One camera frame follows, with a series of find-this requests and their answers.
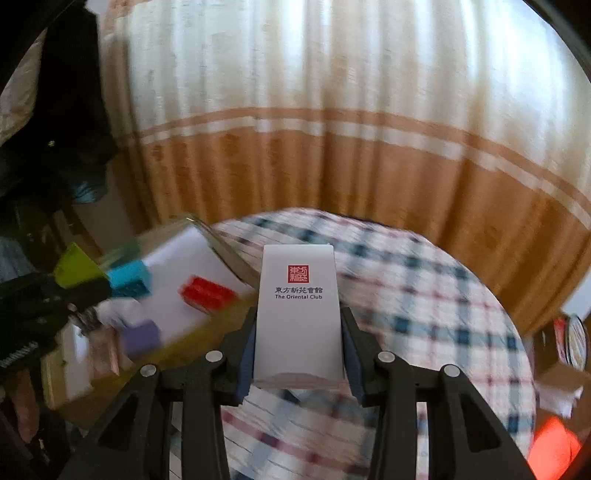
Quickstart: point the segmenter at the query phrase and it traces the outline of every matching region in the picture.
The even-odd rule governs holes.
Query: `white box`
[[[337,388],[345,379],[331,245],[265,245],[254,383]]]

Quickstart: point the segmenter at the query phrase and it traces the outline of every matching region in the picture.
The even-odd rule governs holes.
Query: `purple block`
[[[119,331],[123,352],[133,359],[160,347],[160,329],[152,321],[127,327]]]

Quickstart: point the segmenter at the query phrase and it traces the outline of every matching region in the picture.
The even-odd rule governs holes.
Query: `checkered tablecloth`
[[[466,267],[412,232],[311,209],[230,220],[215,229],[260,271],[265,244],[335,248],[341,300],[384,349],[412,365],[456,364],[527,454],[535,416],[530,365],[510,318]],[[361,479],[377,421],[346,394],[264,391],[223,411],[235,479]],[[417,478],[428,477],[427,413],[418,405]]]

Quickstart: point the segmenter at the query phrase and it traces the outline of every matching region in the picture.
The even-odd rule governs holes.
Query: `orange object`
[[[537,480],[558,480],[580,449],[577,436],[550,417],[536,432],[527,461]]]

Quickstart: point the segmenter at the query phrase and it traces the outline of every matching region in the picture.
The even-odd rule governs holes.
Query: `green block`
[[[106,277],[106,274],[72,242],[57,262],[53,276],[60,287],[71,288],[85,281]]]

